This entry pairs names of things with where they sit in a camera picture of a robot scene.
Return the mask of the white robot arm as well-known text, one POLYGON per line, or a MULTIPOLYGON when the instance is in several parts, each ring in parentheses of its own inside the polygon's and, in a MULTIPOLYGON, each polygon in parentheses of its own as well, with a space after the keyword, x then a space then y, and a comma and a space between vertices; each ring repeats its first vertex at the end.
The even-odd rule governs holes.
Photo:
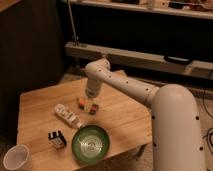
POLYGON ((99 95, 106 83, 151 109, 154 171, 206 171, 199 110, 193 94, 178 84, 162 87, 110 71, 106 59, 85 67, 85 93, 99 95))

